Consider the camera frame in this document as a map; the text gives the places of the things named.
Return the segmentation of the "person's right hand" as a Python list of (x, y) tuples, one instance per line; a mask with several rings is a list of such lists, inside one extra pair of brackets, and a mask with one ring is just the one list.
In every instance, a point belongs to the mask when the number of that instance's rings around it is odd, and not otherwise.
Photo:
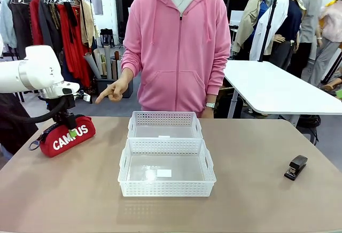
[(99, 104), (105, 97), (112, 102), (119, 102), (123, 98), (123, 93), (128, 89), (128, 86), (129, 81), (127, 79), (118, 79), (100, 93), (95, 103)]

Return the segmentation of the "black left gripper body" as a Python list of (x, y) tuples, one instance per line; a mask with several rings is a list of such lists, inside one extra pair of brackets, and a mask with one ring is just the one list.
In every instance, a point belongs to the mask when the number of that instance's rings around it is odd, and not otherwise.
[(46, 100), (47, 109), (52, 112), (55, 111), (55, 115), (52, 117), (54, 122), (70, 122), (72, 114), (68, 109), (75, 107), (74, 95), (65, 95), (58, 98)]

